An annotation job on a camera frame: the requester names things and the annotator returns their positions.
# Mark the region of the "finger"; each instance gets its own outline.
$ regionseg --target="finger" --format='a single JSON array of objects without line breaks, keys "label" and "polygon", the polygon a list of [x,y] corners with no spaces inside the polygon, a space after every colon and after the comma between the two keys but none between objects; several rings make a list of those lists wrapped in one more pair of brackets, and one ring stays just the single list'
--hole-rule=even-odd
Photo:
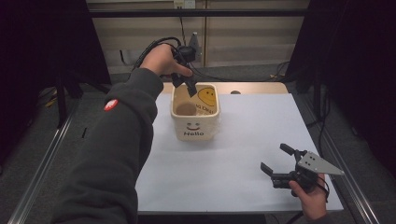
[{"label": "finger", "polygon": [[301,199],[301,201],[304,201],[308,197],[308,195],[297,182],[291,180],[289,182],[289,186],[294,191],[294,193]]},{"label": "finger", "polygon": [[185,67],[185,66],[183,66],[181,64],[178,64],[178,63],[176,63],[176,65],[175,65],[175,72],[179,73],[179,74],[181,74],[181,75],[183,75],[185,77],[192,76],[192,71],[191,71],[190,68]]}]

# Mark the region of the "smiley face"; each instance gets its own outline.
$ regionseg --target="smiley face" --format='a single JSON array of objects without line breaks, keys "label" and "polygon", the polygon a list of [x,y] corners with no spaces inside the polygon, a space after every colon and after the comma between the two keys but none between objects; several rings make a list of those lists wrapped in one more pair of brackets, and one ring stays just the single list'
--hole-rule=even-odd
[{"label": "smiley face", "polygon": [[213,88],[203,88],[198,92],[198,98],[207,105],[216,105],[216,93]]},{"label": "smiley face", "polygon": [[187,123],[187,129],[190,131],[200,130],[200,123]]}]

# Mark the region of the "white table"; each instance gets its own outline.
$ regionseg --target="white table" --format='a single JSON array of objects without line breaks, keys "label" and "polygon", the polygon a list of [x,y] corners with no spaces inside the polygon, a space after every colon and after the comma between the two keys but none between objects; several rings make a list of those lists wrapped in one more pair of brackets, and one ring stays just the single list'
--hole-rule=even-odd
[{"label": "white table", "polygon": [[[294,170],[281,143],[318,153],[291,94],[221,94],[220,129],[211,141],[181,142],[170,116],[171,95],[157,100],[150,156],[136,184],[139,213],[255,214],[300,211],[290,189],[274,189],[261,162],[275,173]],[[327,208],[343,206],[327,177]]]}]

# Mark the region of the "metal rail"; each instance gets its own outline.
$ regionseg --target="metal rail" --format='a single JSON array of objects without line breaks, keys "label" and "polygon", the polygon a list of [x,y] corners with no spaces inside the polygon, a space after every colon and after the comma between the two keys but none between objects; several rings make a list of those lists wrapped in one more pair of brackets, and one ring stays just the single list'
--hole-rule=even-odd
[{"label": "metal rail", "polygon": [[23,193],[21,200],[18,202],[17,208],[14,210],[14,213],[11,215],[8,224],[23,224],[25,222],[33,206],[33,203],[35,202],[35,198],[41,189],[42,183],[47,176],[50,165],[53,159],[55,158],[56,152],[59,146],[61,145],[62,141],[64,140],[64,137],[72,121],[72,118],[76,113],[78,104],[79,104],[79,100],[75,100],[73,104],[70,106],[69,116],[64,122],[64,125],[56,131],[43,160],[38,166],[35,175],[29,184],[29,187]]},{"label": "metal rail", "polygon": [[[309,100],[307,96],[305,96],[304,104],[308,109],[310,115],[313,119],[316,118],[315,113],[311,110],[311,106],[308,102],[312,102]],[[317,129],[320,131],[320,125],[316,125]],[[375,215],[375,211],[373,207],[370,205],[370,202],[367,200],[367,197],[361,190],[358,182],[353,177],[353,174],[347,168],[347,164],[344,161],[343,157],[341,156],[337,146],[335,145],[332,137],[330,136],[327,129],[324,127],[323,131],[323,140],[327,147],[329,148],[330,155],[332,156],[333,160],[341,170],[345,172],[345,175],[341,175],[340,178],[343,180],[352,200],[354,201],[355,205],[357,206],[359,212],[361,213],[361,217],[363,218],[364,222],[367,224],[379,224],[378,217]]]},{"label": "metal rail", "polygon": [[334,10],[309,9],[90,9],[92,18],[139,17],[304,17],[326,15]]}]

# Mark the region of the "dark background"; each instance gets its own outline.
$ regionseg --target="dark background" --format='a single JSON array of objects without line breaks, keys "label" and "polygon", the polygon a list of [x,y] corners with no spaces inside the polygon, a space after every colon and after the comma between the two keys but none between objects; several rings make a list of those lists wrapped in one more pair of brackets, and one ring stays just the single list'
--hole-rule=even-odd
[{"label": "dark background", "polygon": [[78,72],[110,83],[84,0],[7,0],[0,6],[0,164],[35,115],[43,88]]},{"label": "dark background", "polygon": [[304,18],[287,77],[297,79],[299,92],[325,84],[357,134],[396,175],[395,4],[312,0],[309,8],[334,13]]}]

